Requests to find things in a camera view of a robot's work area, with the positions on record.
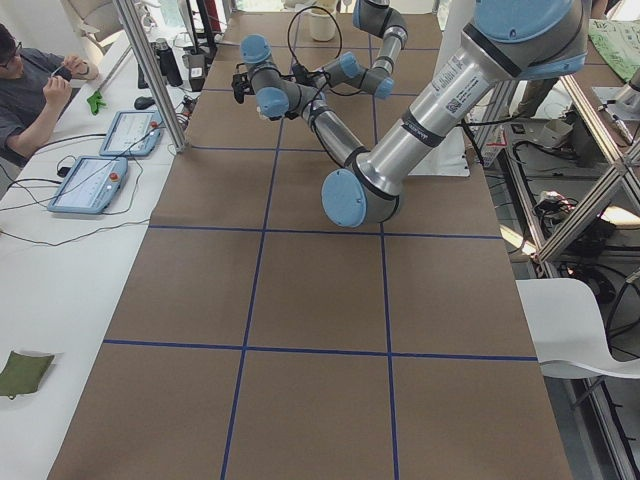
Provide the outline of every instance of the brown mat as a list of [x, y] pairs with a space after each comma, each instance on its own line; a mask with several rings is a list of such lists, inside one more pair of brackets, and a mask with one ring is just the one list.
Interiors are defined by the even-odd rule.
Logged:
[[[435, 19], [407, 17], [400, 94], [330, 99], [369, 145], [431, 76]], [[286, 62], [290, 18], [237, 15], [226, 40], [266, 34]], [[379, 41], [339, 21], [366, 60]], [[323, 63], [335, 42], [305, 28], [314, 48], [296, 51]], [[320, 203], [335, 166], [300, 122], [234, 102], [235, 55], [207, 80], [197, 148], [173, 163], [50, 478], [569, 479], [482, 170], [411, 178], [383, 229], [339, 229]]]

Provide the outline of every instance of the white cup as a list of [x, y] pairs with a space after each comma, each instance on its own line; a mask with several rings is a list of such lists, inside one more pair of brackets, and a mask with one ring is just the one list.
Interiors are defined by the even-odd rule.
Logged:
[[309, 31], [311, 38], [317, 42], [328, 42], [336, 34], [336, 24], [333, 19], [322, 10], [309, 11]]

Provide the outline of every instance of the black bottle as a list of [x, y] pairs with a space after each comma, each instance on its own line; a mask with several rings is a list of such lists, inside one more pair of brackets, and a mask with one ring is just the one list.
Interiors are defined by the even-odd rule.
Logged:
[[173, 51], [164, 38], [156, 40], [156, 54], [160, 60], [160, 72], [167, 77], [169, 85], [172, 87], [182, 85], [182, 76], [180, 75], [180, 70], [178, 70], [176, 57], [173, 56]]

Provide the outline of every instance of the label sticker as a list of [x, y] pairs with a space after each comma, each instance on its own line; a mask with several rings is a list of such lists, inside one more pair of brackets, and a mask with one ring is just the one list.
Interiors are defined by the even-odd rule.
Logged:
[[489, 83], [480, 72], [474, 73], [466, 84], [451, 91], [451, 87], [467, 65], [457, 56], [451, 57], [447, 64], [438, 72], [431, 81], [431, 88], [436, 97], [445, 94], [450, 99], [445, 103], [445, 110], [453, 117], [461, 117], [464, 112], [470, 109], [478, 101], [489, 87]]
[[431, 81], [431, 85], [433, 86], [437, 97], [439, 97], [443, 90], [446, 90], [446, 88], [453, 83], [464, 67], [464, 63], [455, 55], [449, 59], [447, 64]]

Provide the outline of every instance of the olive green pouch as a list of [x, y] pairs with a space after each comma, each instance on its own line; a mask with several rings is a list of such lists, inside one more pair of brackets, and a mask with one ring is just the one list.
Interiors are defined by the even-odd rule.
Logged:
[[0, 373], [0, 396], [13, 400], [16, 395], [37, 391], [53, 357], [54, 355], [32, 357], [11, 352], [4, 370]]

